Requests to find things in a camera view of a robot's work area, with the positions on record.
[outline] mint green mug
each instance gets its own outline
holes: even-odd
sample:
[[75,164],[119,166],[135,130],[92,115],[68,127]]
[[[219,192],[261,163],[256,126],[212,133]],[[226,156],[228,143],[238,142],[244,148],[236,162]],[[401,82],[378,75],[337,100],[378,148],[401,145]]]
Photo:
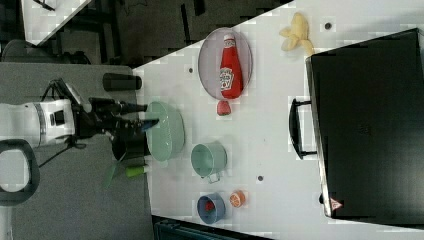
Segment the mint green mug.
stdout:
[[[225,148],[219,142],[198,144],[191,151],[191,165],[200,177],[208,178],[209,183],[218,182],[220,172],[227,165]],[[216,181],[212,181],[212,175],[216,175]]]

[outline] plate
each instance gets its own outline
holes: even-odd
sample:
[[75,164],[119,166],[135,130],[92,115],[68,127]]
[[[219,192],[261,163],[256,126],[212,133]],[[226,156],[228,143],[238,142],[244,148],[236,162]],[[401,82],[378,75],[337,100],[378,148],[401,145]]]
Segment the plate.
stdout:
[[199,53],[199,77],[206,92],[218,100],[224,100],[219,82],[222,50],[224,49],[224,36],[232,33],[236,38],[237,53],[243,74],[243,86],[246,89],[252,75],[252,53],[249,44],[242,33],[237,33],[231,28],[219,28],[209,34],[203,42]]

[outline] table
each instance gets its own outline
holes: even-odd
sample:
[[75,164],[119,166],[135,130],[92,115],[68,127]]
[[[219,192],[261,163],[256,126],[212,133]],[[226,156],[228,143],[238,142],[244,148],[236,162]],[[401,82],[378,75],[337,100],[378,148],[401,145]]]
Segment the table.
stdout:
[[[418,230],[325,217],[318,202],[316,156],[301,161],[288,132],[292,99],[309,99],[303,50],[282,52],[284,38],[278,34],[298,11],[309,21],[317,52],[424,26],[424,2],[418,0],[343,5],[336,0],[298,0],[237,25],[233,29],[246,36],[254,67],[249,87],[231,103],[233,113],[228,117],[216,115],[217,100],[200,83],[197,57],[202,42],[134,69],[144,81],[138,102],[174,105],[186,132],[183,151],[167,166],[147,159],[153,169],[147,175],[152,214],[204,225],[196,212],[201,195],[219,192],[226,200],[241,189],[247,192],[247,204],[234,209],[226,202],[225,218],[213,227],[273,239],[421,239],[424,233]],[[327,22],[333,25],[330,30],[324,29]],[[305,150],[314,150],[311,110],[304,106],[300,112]],[[223,177],[214,184],[200,179],[190,162],[191,149],[211,140],[219,140],[228,153]],[[392,231],[408,233],[386,233]]]
[[21,0],[25,40],[39,45],[49,39],[91,0],[46,0],[55,11],[41,7],[33,0]]

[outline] black cup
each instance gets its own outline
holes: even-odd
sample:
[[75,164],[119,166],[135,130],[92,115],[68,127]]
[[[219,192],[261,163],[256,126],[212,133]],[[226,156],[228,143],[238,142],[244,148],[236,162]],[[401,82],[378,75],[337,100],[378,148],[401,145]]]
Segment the black cup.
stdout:
[[141,88],[141,78],[127,74],[105,73],[103,88],[107,92],[138,90]]

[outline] bowl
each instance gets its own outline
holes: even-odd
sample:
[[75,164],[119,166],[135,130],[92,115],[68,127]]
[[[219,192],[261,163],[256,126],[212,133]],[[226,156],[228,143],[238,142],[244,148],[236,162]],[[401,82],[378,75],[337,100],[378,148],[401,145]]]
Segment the bowl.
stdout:
[[159,123],[146,131],[147,146],[154,159],[167,161],[181,152],[184,146],[184,126],[181,114],[164,102],[152,102],[146,119],[159,119]]
[[[213,210],[207,211],[206,205],[209,202],[213,203]],[[204,223],[214,224],[221,220],[225,215],[224,200],[218,193],[202,196],[197,201],[197,212]]]

